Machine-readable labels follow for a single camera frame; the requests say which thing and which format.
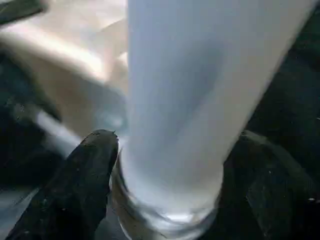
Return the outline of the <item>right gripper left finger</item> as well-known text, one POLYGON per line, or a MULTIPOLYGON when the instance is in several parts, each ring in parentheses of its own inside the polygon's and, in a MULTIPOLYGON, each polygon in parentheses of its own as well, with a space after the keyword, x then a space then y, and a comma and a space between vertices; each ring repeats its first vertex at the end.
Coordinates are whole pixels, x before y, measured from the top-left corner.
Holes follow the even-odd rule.
POLYGON ((115 132, 99 129, 89 134, 33 196, 11 229, 11 239, 93 240, 106 217, 118 152, 115 132))

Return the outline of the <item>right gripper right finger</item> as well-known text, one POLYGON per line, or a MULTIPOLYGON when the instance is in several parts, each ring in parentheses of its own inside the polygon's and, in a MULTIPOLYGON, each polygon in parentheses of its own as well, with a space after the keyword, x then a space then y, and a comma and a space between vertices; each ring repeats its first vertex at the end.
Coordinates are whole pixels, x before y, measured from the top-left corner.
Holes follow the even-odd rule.
POLYGON ((319 239, 320 189, 284 148, 244 131, 223 170, 209 240, 319 239))

